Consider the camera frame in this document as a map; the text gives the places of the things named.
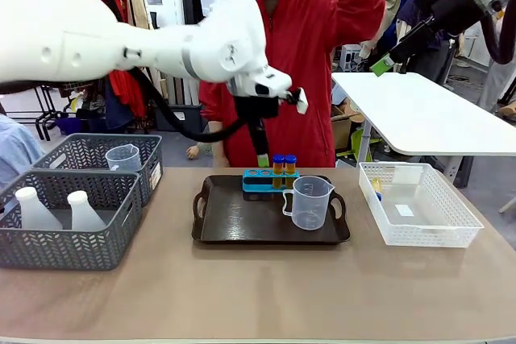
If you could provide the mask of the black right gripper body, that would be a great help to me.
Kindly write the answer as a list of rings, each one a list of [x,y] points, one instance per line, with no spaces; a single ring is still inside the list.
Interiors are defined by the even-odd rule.
[[[425,19],[434,18],[435,31],[450,35],[460,34],[485,16],[475,0],[418,0],[418,7]]]

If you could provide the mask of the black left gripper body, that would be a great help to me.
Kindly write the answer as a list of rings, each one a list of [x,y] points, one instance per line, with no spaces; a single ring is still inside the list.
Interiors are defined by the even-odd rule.
[[[238,118],[275,118],[279,114],[278,97],[234,97]]]

